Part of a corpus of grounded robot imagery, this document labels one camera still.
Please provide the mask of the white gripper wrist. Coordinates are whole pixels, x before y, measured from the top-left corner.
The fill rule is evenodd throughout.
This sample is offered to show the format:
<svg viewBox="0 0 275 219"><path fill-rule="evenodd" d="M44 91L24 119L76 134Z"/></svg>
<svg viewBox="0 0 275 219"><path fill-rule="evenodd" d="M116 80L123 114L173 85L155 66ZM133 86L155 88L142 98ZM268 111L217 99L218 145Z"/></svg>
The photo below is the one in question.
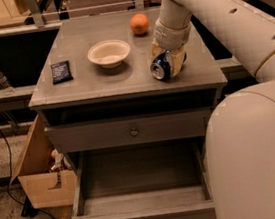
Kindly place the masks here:
<svg viewBox="0 0 275 219"><path fill-rule="evenodd" d="M181 72L182 65L185 62L186 53L182 46L189 40L190 28L190 25L186 25L185 28L172 29L163 25L159 19L155 21L154 39L151 44L151 60L154 61L163 54L165 49L170 50L168 62L173 78Z"/></svg>

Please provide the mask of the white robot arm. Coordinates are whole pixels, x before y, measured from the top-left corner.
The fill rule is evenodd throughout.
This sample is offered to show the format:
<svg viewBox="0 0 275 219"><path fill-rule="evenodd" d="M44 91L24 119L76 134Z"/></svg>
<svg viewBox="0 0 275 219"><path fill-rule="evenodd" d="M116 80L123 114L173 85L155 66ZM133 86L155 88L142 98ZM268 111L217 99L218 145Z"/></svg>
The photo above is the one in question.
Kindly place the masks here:
<svg viewBox="0 0 275 219"><path fill-rule="evenodd" d="M220 68L256 80L209 118L206 166L216 219L275 219L275 18L242 0L162 0L153 51L179 51L193 16L230 51Z"/></svg>

